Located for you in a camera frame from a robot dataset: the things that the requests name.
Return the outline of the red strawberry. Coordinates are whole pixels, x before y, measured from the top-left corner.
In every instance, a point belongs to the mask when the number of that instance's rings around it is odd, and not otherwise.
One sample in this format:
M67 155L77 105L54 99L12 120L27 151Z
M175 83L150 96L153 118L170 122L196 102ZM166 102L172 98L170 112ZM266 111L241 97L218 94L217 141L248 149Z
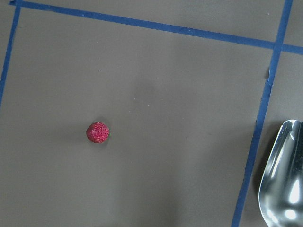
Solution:
M86 136L93 143L103 143L110 136L109 128L103 122L94 122L86 130Z

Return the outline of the silver metal scoop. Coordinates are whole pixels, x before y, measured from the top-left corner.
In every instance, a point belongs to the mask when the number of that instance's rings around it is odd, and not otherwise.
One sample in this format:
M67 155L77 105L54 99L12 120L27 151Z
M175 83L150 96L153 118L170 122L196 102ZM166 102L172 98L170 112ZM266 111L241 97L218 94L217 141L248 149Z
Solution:
M269 227L303 225L303 123L287 120L279 129L258 191Z

